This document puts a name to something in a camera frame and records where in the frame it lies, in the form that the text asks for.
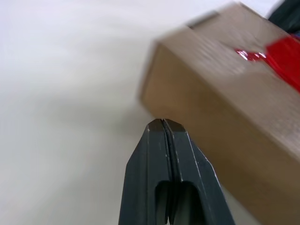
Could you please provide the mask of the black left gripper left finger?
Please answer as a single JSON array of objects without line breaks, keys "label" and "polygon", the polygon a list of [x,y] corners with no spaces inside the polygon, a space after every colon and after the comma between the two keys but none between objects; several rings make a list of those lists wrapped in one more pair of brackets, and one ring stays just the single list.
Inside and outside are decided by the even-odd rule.
[{"label": "black left gripper left finger", "polygon": [[172,180],[165,129],[155,119],[146,126],[127,162],[119,224],[167,224]]}]

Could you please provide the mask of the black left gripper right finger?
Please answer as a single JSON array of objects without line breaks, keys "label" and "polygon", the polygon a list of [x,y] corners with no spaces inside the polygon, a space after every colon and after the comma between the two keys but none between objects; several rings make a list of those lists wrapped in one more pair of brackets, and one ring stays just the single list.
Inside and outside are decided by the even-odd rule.
[{"label": "black left gripper right finger", "polygon": [[184,127],[164,120],[172,170],[169,223],[172,225],[233,225],[212,164]]}]

